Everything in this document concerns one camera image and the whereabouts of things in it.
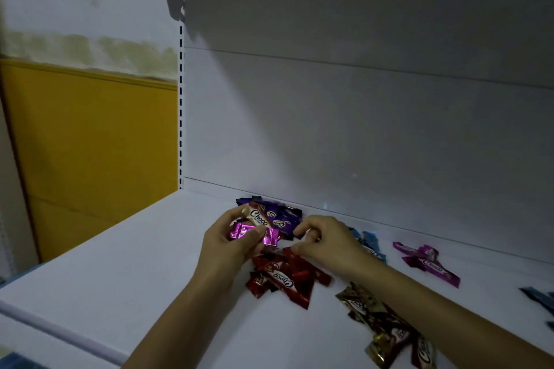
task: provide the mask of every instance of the white wall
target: white wall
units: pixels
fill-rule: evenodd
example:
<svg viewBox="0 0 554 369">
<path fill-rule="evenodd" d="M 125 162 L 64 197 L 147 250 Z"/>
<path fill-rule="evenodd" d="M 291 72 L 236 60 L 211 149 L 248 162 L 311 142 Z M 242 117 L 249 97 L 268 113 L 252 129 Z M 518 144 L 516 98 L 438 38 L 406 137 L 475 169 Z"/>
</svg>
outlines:
<svg viewBox="0 0 554 369">
<path fill-rule="evenodd" d="M 554 262 L 553 1 L 187 0 L 184 176 Z"/>
<path fill-rule="evenodd" d="M 0 0 L 0 52 L 74 68 L 176 79 L 166 0 Z"/>
</svg>

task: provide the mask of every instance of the right hand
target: right hand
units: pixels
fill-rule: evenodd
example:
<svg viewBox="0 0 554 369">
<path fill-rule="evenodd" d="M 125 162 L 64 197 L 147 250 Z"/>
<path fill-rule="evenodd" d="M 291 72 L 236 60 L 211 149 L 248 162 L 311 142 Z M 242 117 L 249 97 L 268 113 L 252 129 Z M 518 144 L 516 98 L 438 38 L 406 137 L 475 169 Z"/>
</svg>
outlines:
<svg viewBox="0 0 554 369">
<path fill-rule="evenodd" d="M 303 242 L 293 245 L 293 252 L 314 259 L 333 273 L 348 277 L 360 260 L 370 257 L 348 226 L 332 216 L 308 216 L 294 234 L 301 236 L 306 232 Z"/>
</svg>

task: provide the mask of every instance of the hand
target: hand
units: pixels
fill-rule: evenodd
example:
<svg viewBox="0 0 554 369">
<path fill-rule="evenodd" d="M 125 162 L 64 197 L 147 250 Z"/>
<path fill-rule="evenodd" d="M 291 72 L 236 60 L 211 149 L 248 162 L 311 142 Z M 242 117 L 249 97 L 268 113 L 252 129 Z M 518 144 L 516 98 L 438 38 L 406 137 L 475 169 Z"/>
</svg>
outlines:
<svg viewBox="0 0 554 369">
<path fill-rule="evenodd" d="M 330 271 L 349 277 L 359 260 L 370 255 L 350 234 L 348 226 L 332 216 L 308 216 L 294 230 L 303 242 L 293 245 L 295 254 L 313 258 Z"/>
<path fill-rule="evenodd" d="M 264 248 L 261 243 L 266 228 L 247 232 L 237 240 L 229 240 L 231 223 L 242 217 L 244 206 L 226 211 L 206 231 L 198 264 L 192 280 L 225 289 L 231 285 L 242 265 Z"/>
</svg>

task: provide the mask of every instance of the gold candy wrapper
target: gold candy wrapper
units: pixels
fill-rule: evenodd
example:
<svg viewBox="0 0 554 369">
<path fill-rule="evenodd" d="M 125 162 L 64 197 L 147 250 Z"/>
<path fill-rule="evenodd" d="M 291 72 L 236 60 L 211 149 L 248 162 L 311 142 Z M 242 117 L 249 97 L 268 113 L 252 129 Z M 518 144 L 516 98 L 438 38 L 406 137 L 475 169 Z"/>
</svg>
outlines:
<svg viewBox="0 0 554 369">
<path fill-rule="evenodd" d="M 436 369 L 436 348 L 368 289 L 351 283 L 336 297 L 350 310 L 349 317 L 375 334 L 366 354 L 381 369 L 388 369 L 407 344 L 412 343 L 412 364 Z"/>
</svg>

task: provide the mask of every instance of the yellow wall panel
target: yellow wall panel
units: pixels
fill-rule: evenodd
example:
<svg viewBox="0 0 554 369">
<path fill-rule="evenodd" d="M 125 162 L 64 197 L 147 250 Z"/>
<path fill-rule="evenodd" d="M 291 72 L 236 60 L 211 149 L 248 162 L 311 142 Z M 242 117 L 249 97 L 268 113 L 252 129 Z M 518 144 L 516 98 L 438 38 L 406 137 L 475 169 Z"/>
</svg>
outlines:
<svg viewBox="0 0 554 369">
<path fill-rule="evenodd" d="M 176 85 L 0 67 L 28 195 L 118 222 L 177 189 Z"/>
<path fill-rule="evenodd" d="M 56 258 L 115 225 L 115 222 L 68 210 L 35 197 L 30 197 L 28 203 L 43 261 Z"/>
</svg>

